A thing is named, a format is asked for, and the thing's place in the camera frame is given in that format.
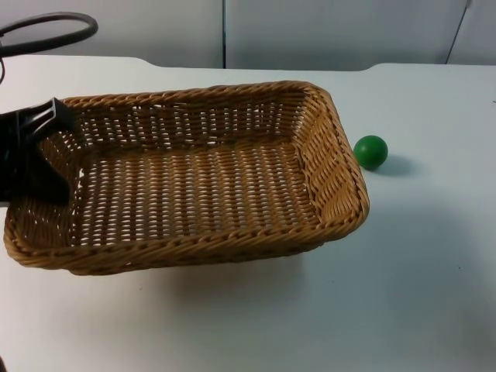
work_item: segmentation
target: black cable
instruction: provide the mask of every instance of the black cable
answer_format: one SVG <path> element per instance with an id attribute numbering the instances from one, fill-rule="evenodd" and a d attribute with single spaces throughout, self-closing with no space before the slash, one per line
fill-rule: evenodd
<path id="1" fill-rule="evenodd" d="M 15 45 L 0 46 L 0 58 L 18 56 L 20 54 L 30 54 L 42 52 L 44 50 L 50 50 L 58 47 L 63 47 L 64 45 L 77 43 L 93 36 L 98 31 L 98 24 L 96 20 L 89 15 L 82 13 L 72 13 L 72 12 L 56 12 L 48 13 L 42 15 L 36 15 L 31 18 L 26 18 L 18 22 L 11 23 L 5 27 L 0 28 L 0 37 L 4 36 L 6 33 L 10 33 L 15 29 L 21 29 L 22 27 L 36 25 L 38 23 L 45 23 L 51 21 L 60 20 L 74 20 L 86 23 L 88 26 L 73 33 L 68 33 L 62 36 L 55 36 L 49 39 L 30 41 L 28 43 L 20 43 Z"/>
<path id="2" fill-rule="evenodd" d="M 0 75 L 0 85 L 3 82 L 3 79 L 5 79 L 5 64 L 3 62 L 3 58 L 0 57 L 0 67 L 2 68 L 2 74 Z"/>

